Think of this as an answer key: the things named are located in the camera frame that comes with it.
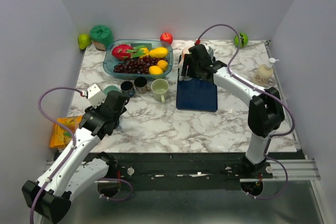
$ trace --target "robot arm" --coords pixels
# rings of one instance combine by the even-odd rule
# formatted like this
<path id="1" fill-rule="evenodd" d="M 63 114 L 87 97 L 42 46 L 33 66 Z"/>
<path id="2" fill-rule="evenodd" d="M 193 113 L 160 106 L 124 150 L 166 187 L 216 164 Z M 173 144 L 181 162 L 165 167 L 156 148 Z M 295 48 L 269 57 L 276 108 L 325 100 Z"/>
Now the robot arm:
<path id="1" fill-rule="evenodd" d="M 71 201 L 87 186 L 104 177 L 109 170 L 117 169 L 117 163 L 107 154 L 99 156 L 85 169 L 75 173 L 90 151 L 119 125 L 119 117 L 126 111 L 124 107 L 129 97 L 116 91 L 105 95 L 94 84 L 88 89 L 88 100 L 92 106 L 85 114 L 75 132 L 76 143 L 71 141 L 53 165 L 36 182 L 28 180 L 22 191 L 28 207 L 39 191 L 41 194 L 35 211 L 52 223 L 59 222 L 68 212 Z"/>
<path id="2" fill-rule="evenodd" d="M 226 89 L 249 107 L 248 125 L 252 130 L 252 136 L 245 158 L 248 168 L 252 171 L 256 170 L 258 165 L 265 161 L 264 153 L 268 148 L 271 132 L 278 129 L 285 119 L 282 106 L 268 96 L 260 94 L 255 89 L 233 78 L 226 68 L 227 65 L 221 61 L 214 62 L 202 44 L 188 50 L 184 49 L 182 60 L 179 80 L 183 80 L 184 77 L 197 77 L 206 80 Z M 263 87 L 250 84 L 264 90 Z M 280 99 L 280 94 L 275 88 L 265 91 Z"/>

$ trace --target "fruit bowl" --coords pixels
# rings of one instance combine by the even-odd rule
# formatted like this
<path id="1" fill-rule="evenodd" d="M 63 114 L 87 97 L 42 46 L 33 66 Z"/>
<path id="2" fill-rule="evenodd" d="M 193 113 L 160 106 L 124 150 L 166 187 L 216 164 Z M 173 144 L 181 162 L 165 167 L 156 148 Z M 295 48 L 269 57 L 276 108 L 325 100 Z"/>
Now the fruit bowl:
<path id="1" fill-rule="evenodd" d="M 132 47 L 137 47 L 140 45 L 144 45 L 148 48 L 148 50 L 158 48 L 158 47 L 165 47 L 168 49 L 169 53 L 165 57 L 165 60 L 168 62 L 168 68 L 166 71 L 164 71 L 162 74 L 146 74 L 146 71 L 143 71 L 145 73 L 120 73 L 120 72 L 114 72 L 115 68 L 118 68 L 117 65 L 125 63 L 125 61 L 120 61 L 117 58 L 115 58 L 112 55 L 112 50 L 114 47 L 120 45 L 120 44 L 127 44 Z M 171 45 L 164 41 L 159 40 L 138 40 L 138 39 L 120 39 L 116 40 L 113 44 L 111 44 L 106 51 L 105 60 L 103 62 L 103 67 L 106 73 L 112 75 L 115 78 L 123 79 L 123 80 L 134 80 L 137 77 L 145 77 L 148 80 L 154 80 L 154 79 L 163 79 L 167 74 L 169 74 L 172 71 L 173 68 L 173 48 Z"/>

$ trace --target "pear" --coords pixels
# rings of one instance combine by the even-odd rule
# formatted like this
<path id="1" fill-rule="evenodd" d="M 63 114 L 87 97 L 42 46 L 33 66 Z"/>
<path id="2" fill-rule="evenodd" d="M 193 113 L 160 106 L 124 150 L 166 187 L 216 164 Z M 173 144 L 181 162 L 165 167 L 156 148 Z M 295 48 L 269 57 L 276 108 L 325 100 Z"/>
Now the pear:
<path id="1" fill-rule="evenodd" d="M 88 45 L 91 44 L 91 38 L 87 34 L 81 34 L 78 36 L 78 44 L 81 50 L 84 50 Z"/>

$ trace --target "marble countertop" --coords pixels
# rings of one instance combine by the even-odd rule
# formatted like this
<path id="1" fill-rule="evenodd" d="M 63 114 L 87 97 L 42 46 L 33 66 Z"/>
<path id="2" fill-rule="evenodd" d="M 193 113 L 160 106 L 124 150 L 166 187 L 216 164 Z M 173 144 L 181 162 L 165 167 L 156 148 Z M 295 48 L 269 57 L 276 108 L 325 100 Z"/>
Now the marble countertop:
<path id="1" fill-rule="evenodd" d="M 202 43 L 214 49 L 217 60 L 228 63 L 236 48 L 232 41 L 210 40 Z M 152 94 L 136 94 L 121 116 L 120 126 L 106 136 L 91 152 L 245 152 L 251 131 L 247 125 L 248 107 L 238 98 L 218 88 L 217 112 L 182 111 L 176 109 L 177 63 L 181 51 L 193 45 L 191 40 L 175 40 L 174 66 L 166 77 L 170 84 L 170 98 L 166 104 L 156 102 Z M 102 62 L 106 52 L 90 45 L 84 54 L 77 88 L 84 90 L 97 83 L 104 90 L 109 85 L 120 86 L 122 80 L 106 74 Z M 268 55 L 263 41 L 249 41 L 239 51 L 232 69 L 249 79 Z M 270 86 L 276 87 L 274 77 Z M 89 101 L 74 95 L 69 116 L 81 115 Z M 289 129 L 284 121 L 277 132 Z M 294 136 L 274 138 L 269 151 L 295 152 Z"/>

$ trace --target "yellow mango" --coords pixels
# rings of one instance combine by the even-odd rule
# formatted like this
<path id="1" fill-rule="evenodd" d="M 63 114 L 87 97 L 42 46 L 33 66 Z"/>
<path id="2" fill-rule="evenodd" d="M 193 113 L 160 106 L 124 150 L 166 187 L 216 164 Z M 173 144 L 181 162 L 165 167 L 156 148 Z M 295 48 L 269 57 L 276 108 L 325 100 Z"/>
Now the yellow mango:
<path id="1" fill-rule="evenodd" d="M 169 51 L 167 48 L 165 47 L 158 47 L 158 48 L 154 48 L 152 50 L 149 51 L 149 56 L 154 58 L 159 58 L 162 59 L 164 57 L 166 57 L 168 55 Z"/>

